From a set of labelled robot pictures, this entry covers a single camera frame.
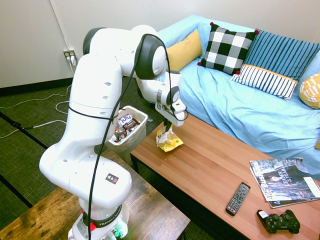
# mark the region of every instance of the light blue couch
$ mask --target light blue couch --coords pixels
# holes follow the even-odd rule
[[[198,29],[203,58],[210,22],[230,31],[254,31],[191,15],[158,34],[168,48]],[[320,52],[307,67],[289,101],[234,82],[231,75],[222,71],[198,66],[201,58],[180,71],[180,97],[188,112],[273,158],[302,157],[309,172],[320,180],[320,150],[315,149],[320,137],[320,110],[308,107],[299,97],[303,80],[320,72]]]

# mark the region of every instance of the remote control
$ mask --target remote control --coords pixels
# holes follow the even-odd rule
[[[289,230],[292,234],[299,233],[300,223],[289,209],[280,216],[275,213],[269,215],[262,210],[258,210],[257,215],[268,233],[275,234],[277,230]]]
[[[242,182],[235,192],[234,196],[232,197],[231,201],[229,202],[228,206],[226,206],[225,210],[231,216],[236,215],[238,212],[241,204],[245,200],[248,192],[250,190],[250,186]]]

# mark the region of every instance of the magazine cover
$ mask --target magazine cover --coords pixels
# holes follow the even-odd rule
[[[298,203],[298,200],[308,202],[320,197],[319,187],[304,166],[302,158],[253,160],[250,165],[268,202]]]

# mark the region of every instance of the controller button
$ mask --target controller button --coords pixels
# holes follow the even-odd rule
[[[290,218],[289,215],[286,214],[286,215],[284,216],[284,219],[287,220],[287,221],[289,221],[291,218]]]
[[[274,214],[272,217],[273,217],[273,219],[276,220],[276,221],[279,220],[279,216],[278,216],[277,214]]]

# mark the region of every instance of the throw pillow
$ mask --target throw pillow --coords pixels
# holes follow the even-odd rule
[[[317,143],[316,143],[314,148],[315,149],[320,149],[320,138],[318,139],[318,141],[317,141]]]
[[[319,52],[320,44],[259,30],[244,64],[267,69],[299,81]]]
[[[201,41],[198,30],[191,33],[185,40],[166,49],[170,70],[179,72],[184,66],[202,55]]]
[[[300,99],[313,109],[320,109],[320,72],[304,80],[299,89]]]
[[[208,46],[199,66],[235,74],[246,59],[256,32],[236,32],[211,23]]]
[[[289,101],[298,82],[289,77],[272,71],[243,64],[239,74],[234,74],[232,81],[260,89],[268,94],[275,95]]]

